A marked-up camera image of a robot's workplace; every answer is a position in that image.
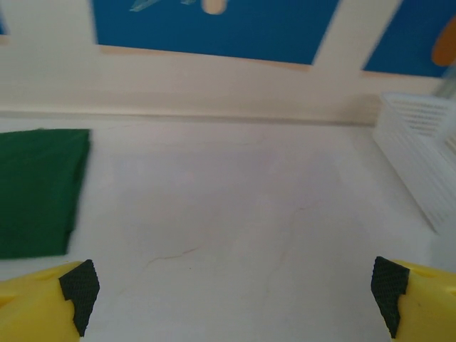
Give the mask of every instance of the white plastic basket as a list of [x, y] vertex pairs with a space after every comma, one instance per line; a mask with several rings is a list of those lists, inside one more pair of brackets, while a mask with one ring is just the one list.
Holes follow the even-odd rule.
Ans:
[[456, 225], [456, 103], [385, 93], [374, 140], [435, 230]]

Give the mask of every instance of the white surface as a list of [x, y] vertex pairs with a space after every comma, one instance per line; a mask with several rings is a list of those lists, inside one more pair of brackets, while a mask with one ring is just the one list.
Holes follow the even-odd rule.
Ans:
[[0, 110], [372, 123], [381, 91], [429, 94], [440, 82], [362, 76], [399, 3], [341, 0], [304, 72], [217, 56], [102, 54], [89, 0], [1, 0], [11, 36], [0, 46]]
[[437, 264], [436, 244], [367, 128], [0, 119], [94, 128], [70, 254], [93, 259], [86, 342], [385, 342], [376, 256]]

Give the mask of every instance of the yellow plastic part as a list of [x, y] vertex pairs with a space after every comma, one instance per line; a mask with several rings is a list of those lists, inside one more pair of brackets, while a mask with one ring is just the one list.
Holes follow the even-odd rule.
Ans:
[[80, 261], [0, 281], [0, 341], [76, 342], [74, 306], [58, 278]]
[[396, 261], [410, 269], [400, 296], [396, 342], [456, 341], [456, 274]]

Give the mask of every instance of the orange object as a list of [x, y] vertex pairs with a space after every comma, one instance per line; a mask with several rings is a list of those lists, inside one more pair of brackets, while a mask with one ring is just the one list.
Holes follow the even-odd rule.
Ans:
[[456, 16], [443, 29], [432, 49], [432, 62], [450, 66], [456, 60]]

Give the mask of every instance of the blue panel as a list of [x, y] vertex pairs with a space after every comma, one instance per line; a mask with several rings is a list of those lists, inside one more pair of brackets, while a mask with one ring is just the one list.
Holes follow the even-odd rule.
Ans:
[[456, 0], [403, 0], [364, 70], [441, 77], [432, 48], [455, 14]]
[[101, 45], [312, 64], [338, 0], [230, 0], [220, 15], [199, 1], [92, 2]]

